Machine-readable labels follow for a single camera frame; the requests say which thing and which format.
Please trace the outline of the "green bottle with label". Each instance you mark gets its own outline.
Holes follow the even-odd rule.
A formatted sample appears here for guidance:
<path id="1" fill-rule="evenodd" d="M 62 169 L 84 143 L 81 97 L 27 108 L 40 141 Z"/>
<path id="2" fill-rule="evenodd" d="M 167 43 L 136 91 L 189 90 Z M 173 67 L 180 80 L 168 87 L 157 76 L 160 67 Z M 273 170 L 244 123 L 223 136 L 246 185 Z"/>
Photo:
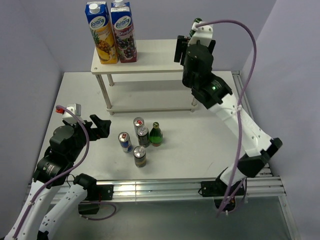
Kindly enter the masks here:
<path id="1" fill-rule="evenodd" d="M 196 30 L 196 25 L 200 24 L 203 20 L 200 17 L 197 17 L 193 20 L 191 30 L 189 31 L 189 34 L 187 35 L 187 39 L 191 39 L 192 36 L 195 34 Z"/>

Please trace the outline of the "plain green glass bottle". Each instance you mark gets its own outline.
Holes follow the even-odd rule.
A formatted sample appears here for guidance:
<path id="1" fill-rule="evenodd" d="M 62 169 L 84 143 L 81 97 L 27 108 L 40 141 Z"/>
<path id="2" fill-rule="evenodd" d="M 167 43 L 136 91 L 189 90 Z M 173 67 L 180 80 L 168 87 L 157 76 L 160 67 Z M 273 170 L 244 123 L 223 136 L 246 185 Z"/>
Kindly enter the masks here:
<path id="1" fill-rule="evenodd" d="M 149 133 L 149 140 L 154 147 L 159 147 L 162 144 L 163 133 L 158 122 L 154 122 L 152 124 L 152 129 Z"/>

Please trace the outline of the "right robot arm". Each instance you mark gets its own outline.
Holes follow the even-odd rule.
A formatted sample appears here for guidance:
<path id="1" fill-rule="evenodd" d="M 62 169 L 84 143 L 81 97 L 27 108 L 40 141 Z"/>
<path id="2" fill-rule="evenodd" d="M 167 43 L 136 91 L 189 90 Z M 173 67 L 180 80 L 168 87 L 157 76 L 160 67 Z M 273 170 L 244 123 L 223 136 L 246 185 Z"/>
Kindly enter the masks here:
<path id="1" fill-rule="evenodd" d="M 245 178 L 254 178 L 282 147 L 280 138 L 272 138 L 243 110 L 239 99 L 229 85 L 212 73 L 212 51 L 215 41 L 208 46 L 197 40 L 177 37 L 174 61 L 183 66 L 182 84 L 191 90 L 193 97 L 214 113 L 238 138 L 234 163 L 215 180 L 222 195 L 229 194 Z"/>

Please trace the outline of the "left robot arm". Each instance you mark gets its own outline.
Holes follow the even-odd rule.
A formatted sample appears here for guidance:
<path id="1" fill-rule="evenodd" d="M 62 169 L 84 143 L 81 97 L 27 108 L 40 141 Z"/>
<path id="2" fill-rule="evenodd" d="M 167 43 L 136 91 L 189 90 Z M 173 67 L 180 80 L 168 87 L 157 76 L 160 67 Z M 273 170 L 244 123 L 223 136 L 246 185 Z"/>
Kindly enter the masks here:
<path id="1" fill-rule="evenodd" d="M 91 200 L 98 193 L 94 177 L 81 173 L 59 203 L 49 210 L 51 202 L 69 173 L 78 164 L 76 159 L 90 142 L 106 139 L 112 122 L 90 115 L 90 121 L 73 114 L 53 131 L 44 157 L 37 163 L 31 188 L 22 210 L 5 236 L 6 240 L 49 240 L 59 221 L 83 200 Z"/>

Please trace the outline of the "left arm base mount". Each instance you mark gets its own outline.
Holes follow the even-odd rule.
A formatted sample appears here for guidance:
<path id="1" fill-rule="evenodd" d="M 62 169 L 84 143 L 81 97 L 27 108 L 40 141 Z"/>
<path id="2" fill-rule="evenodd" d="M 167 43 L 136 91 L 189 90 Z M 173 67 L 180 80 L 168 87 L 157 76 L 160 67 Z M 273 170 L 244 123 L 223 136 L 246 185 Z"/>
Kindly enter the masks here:
<path id="1" fill-rule="evenodd" d="M 96 215 L 102 203 L 112 200 L 113 193 L 113 184 L 99 184 L 90 188 L 87 197 L 78 205 L 78 213 L 84 216 Z"/>

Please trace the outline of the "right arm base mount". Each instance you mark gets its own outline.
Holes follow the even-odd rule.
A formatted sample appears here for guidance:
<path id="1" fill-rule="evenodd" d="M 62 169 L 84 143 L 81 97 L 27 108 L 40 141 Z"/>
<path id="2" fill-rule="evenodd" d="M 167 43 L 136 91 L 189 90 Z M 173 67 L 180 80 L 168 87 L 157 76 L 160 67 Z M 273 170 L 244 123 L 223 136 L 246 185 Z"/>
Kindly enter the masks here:
<path id="1" fill-rule="evenodd" d="M 227 185 L 225 185 L 219 179 L 214 181 L 202 181 L 200 183 L 200 189 L 198 190 L 198 194 L 204 198 L 213 197 L 214 205 L 216 209 L 218 209 L 223 204 L 223 197 L 225 191 L 227 189 Z M 247 194 L 247 179 L 240 180 L 235 183 L 230 188 L 228 193 L 228 198 L 234 193 L 233 197 L 229 200 L 229 202 L 225 205 L 222 212 L 229 213 L 234 212 L 237 207 L 240 206 L 245 201 L 245 197 Z"/>

